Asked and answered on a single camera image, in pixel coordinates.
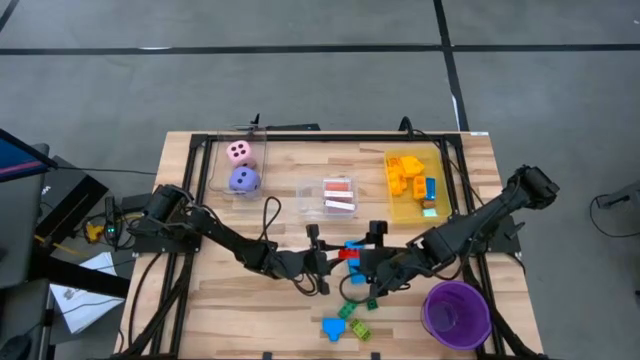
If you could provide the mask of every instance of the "dice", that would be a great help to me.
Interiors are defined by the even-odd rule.
[[[227,147],[227,156],[235,168],[243,166],[253,169],[256,166],[256,161],[251,156],[251,146],[244,140],[231,143]]]
[[[233,191],[251,192],[260,187],[260,175],[246,166],[233,170],[229,179],[229,188]]]

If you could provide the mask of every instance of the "wooden table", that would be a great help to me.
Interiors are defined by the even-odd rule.
[[[191,132],[167,134],[156,186],[181,185],[191,135]],[[462,133],[461,136],[472,186],[483,200],[489,201],[502,190],[491,140],[486,134]],[[346,240],[362,238],[369,220],[387,219],[389,234],[385,237],[385,245],[404,246],[425,229],[424,225],[391,224],[383,152],[415,146],[433,145],[398,142],[269,143],[264,195],[275,195],[283,204],[282,213],[269,229],[270,239],[280,243],[279,249],[303,249],[309,245],[304,226],[306,222],[296,213],[295,189],[299,176],[356,174],[360,204],[356,217],[350,221],[319,223],[320,238],[328,243],[343,244]],[[222,153],[212,155],[212,159],[220,159]],[[199,169],[200,156],[196,159],[196,169]],[[210,166],[209,177],[213,171],[213,166]],[[195,173],[192,193],[195,193],[197,178]],[[454,179],[460,204],[464,204],[460,178],[455,170]],[[263,201],[250,205],[228,201],[217,189],[207,188],[204,202],[234,230],[250,238],[259,235]],[[125,334],[133,293],[152,257],[148,254],[136,261],[121,325]],[[134,338],[157,309],[166,258],[167,255],[163,255],[158,260],[143,285],[136,309]],[[489,254],[487,258],[499,310],[525,344],[541,352],[522,269],[505,255]],[[179,260],[176,274],[181,266]],[[454,269],[455,266],[451,266],[449,273],[445,273],[448,275]],[[321,320],[323,317],[336,317],[343,305],[337,287],[344,274],[346,266],[341,265],[328,278],[330,295],[307,297],[289,281],[274,281],[246,271],[230,252],[203,239],[191,277],[180,358],[260,358],[265,351],[273,352],[276,359],[370,358],[371,352],[380,352],[384,359],[475,358],[473,352],[456,352],[441,345],[423,329],[420,309],[426,294],[439,282],[435,278],[414,279],[410,290],[378,299],[380,308],[375,311],[367,311],[366,306],[358,307],[356,316],[373,331],[368,343],[359,341],[349,329],[339,342],[330,343],[322,332]],[[173,318],[172,312],[165,324],[164,352],[168,351]],[[489,351],[492,349],[490,340],[486,343]]]

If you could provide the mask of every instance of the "concrete floor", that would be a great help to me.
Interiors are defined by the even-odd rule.
[[[457,45],[640,43],[634,0],[444,6]],[[432,2],[418,0],[20,0],[0,33],[0,48],[439,41]],[[456,53],[455,60],[470,128],[491,133],[503,178],[535,164],[562,189],[548,210],[517,216],[527,221],[520,238],[546,352],[637,358],[640,239],[599,234],[588,204],[640,179],[640,53]],[[77,166],[153,171],[167,131],[228,128],[257,112],[265,124],[323,129],[392,129],[403,115],[425,130],[457,129],[439,52],[0,56],[0,126],[49,143]],[[96,178],[118,197],[148,191],[153,181]],[[637,215],[621,206],[597,218],[625,233]],[[131,267],[118,271],[127,276]],[[56,358],[110,354],[121,312],[61,344]],[[56,342],[68,339],[60,333]]]

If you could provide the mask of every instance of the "transparent box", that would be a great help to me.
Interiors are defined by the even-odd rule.
[[[346,176],[300,179],[296,202],[306,220],[351,219],[358,211],[358,184]]]
[[[237,199],[256,201],[262,199],[262,188],[265,184],[266,166],[267,166],[267,133],[246,132],[238,134],[219,133],[218,141],[215,142],[214,155],[212,156],[211,178],[209,179],[208,188],[214,193],[214,196],[227,201]],[[244,140],[251,147],[252,157],[256,161],[253,169],[260,176],[260,186],[253,191],[232,190],[229,187],[229,179],[235,170],[233,163],[227,156],[227,148],[234,142]]]

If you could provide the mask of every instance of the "pink block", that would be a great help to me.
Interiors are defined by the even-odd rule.
[[[227,156],[229,156],[234,168],[245,166],[253,169],[256,166],[256,161],[251,156],[251,146],[244,140],[231,143],[227,147]]]

